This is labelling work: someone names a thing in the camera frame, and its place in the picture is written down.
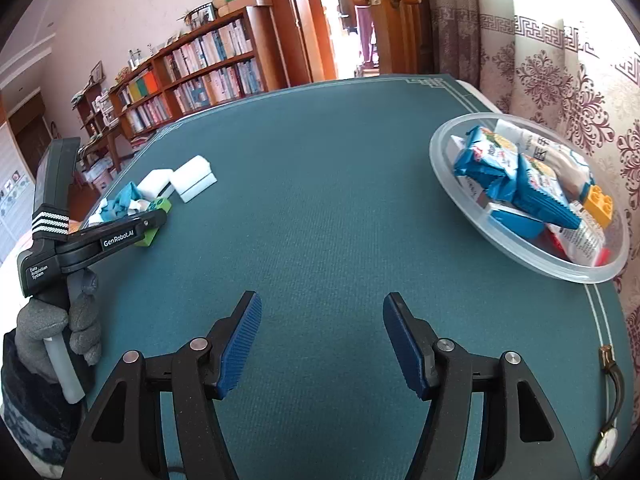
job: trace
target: metal screw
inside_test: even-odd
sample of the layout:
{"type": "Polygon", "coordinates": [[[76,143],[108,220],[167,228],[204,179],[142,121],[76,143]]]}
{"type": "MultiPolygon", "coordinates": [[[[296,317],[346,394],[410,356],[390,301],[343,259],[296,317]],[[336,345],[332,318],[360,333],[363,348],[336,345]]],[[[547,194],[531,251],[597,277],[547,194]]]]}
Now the metal screw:
{"type": "Polygon", "coordinates": [[[204,350],[208,344],[209,341],[207,341],[203,337],[197,337],[196,339],[191,340],[191,342],[189,343],[189,347],[191,348],[191,350],[204,350]]]}
{"type": "Polygon", "coordinates": [[[135,363],[139,357],[140,354],[138,352],[135,350],[129,350],[128,352],[124,352],[122,360],[126,363],[135,363]]]}
{"type": "Polygon", "coordinates": [[[516,354],[516,352],[507,352],[504,355],[504,359],[512,365],[516,365],[521,361],[520,356],[516,354]]]}
{"type": "Polygon", "coordinates": [[[438,339],[436,345],[443,352],[451,352],[456,347],[451,339],[438,339]]]}

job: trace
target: floral curtain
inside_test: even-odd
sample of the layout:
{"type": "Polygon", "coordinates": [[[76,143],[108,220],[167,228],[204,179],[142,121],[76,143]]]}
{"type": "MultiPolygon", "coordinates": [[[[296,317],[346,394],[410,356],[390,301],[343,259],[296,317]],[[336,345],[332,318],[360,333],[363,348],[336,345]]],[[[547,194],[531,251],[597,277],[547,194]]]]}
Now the floral curtain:
{"type": "Polygon", "coordinates": [[[436,70],[578,146],[617,191],[631,247],[614,284],[640,418],[640,47],[610,0],[430,0],[436,70]],[[479,51],[474,64],[474,45],[479,51]]]}

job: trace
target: gloved hand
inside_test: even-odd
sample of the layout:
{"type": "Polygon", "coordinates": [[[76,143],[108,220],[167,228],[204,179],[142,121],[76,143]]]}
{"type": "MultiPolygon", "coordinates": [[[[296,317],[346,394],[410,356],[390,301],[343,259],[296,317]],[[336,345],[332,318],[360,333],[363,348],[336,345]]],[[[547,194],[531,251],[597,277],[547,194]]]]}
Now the gloved hand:
{"type": "Polygon", "coordinates": [[[69,346],[82,354],[89,365],[95,365],[102,354],[100,321],[94,294],[98,277],[88,269],[78,270],[66,278],[70,309],[31,298],[18,313],[15,347],[18,358],[32,374],[44,377],[50,383],[58,378],[51,365],[43,339],[62,333],[68,325],[71,330],[69,346]]]}

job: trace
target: yellow toy block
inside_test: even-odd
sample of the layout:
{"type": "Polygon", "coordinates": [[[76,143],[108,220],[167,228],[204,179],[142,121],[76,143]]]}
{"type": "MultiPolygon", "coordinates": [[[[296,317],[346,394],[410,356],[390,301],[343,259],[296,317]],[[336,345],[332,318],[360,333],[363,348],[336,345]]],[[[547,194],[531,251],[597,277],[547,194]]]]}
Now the yellow toy block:
{"type": "Polygon", "coordinates": [[[603,229],[611,223],[613,214],[613,200],[602,192],[600,186],[591,186],[587,197],[584,199],[584,208],[591,213],[603,229]]]}

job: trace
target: plastic bowl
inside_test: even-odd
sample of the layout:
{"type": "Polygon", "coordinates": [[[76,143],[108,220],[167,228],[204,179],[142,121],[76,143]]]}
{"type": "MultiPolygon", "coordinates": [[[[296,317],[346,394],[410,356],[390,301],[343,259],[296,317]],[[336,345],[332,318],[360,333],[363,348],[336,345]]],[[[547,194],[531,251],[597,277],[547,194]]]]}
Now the plastic bowl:
{"type": "Polygon", "coordinates": [[[629,233],[626,223],[620,215],[621,204],[624,202],[594,161],[573,146],[571,146],[571,149],[580,153],[589,162],[596,183],[604,193],[613,198],[613,218],[609,227],[604,231],[606,247],[610,251],[610,257],[609,263],[603,266],[580,266],[547,253],[507,229],[465,193],[453,175],[452,165],[447,160],[446,147],[449,137],[456,135],[465,138],[466,133],[474,126],[478,126],[478,124],[493,130],[498,119],[509,121],[555,142],[567,144],[564,139],[548,128],[533,121],[511,115],[479,113],[464,115],[447,121],[433,134],[429,146],[429,156],[433,171],[453,202],[456,203],[460,211],[464,213],[476,229],[480,231],[482,236],[495,247],[513,260],[540,274],[575,283],[601,283],[616,276],[624,267],[629,252],[629,233]]]}

